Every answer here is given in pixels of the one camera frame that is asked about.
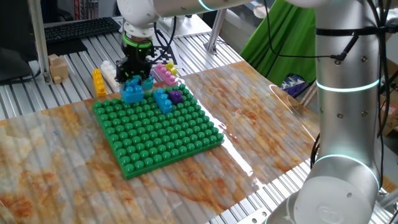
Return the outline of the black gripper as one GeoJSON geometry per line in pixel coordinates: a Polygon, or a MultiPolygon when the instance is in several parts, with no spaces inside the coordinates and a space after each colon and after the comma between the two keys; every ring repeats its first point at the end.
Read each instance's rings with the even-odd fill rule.
{"type": "Polygon", "coordinates": [[[128,80],[126,72],[139,72],[141,81],[146,81],[150,77],[152,64],[147,56],[153,56],[153,46],[137,48],[131,45],[122,46],[125,57],[116,62],[116,82],[124,84],[128,80]]]}

